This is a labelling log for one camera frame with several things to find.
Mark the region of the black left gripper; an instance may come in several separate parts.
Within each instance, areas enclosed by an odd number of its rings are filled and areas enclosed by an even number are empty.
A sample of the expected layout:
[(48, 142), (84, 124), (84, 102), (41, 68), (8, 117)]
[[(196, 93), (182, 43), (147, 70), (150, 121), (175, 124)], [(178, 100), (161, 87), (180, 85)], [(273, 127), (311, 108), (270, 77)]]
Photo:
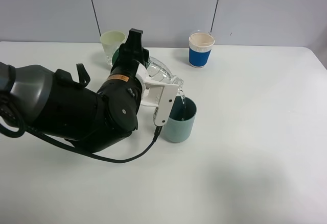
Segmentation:
[(127, 83), (131, 80), (139, 82), (141, 86), (145, 86), (145, 76), (141, 77), (138, 70), (142, 66), (142, 70), (147, 65), (149, 51), (142, 47), (143, 30), (131, 28), (126, 43), (119, 47), (118, 55), (113, 63), (110, 76), (106, 84), (114, 82)]

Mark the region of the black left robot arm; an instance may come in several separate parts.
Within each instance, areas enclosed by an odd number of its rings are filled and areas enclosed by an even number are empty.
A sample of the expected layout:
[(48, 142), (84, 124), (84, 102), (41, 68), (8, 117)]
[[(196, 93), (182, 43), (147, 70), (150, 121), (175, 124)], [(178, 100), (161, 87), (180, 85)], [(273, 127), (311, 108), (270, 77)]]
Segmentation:
[(130, 136), (138, 128), (142, 96), (136, 72), (149, 57), (142, 34), (137, 29), (129, 31), (109, 77), (97, 92), (87, 88), (90, 77), (82, 64), (77, 65), (78, 82), (62, 69), (1, 64), (1, 109), (7, 114), (5, 122), (18, 128), (10, 132), (1, 127), (1, 133), (17, 138), (35, 129), (89, 153)]

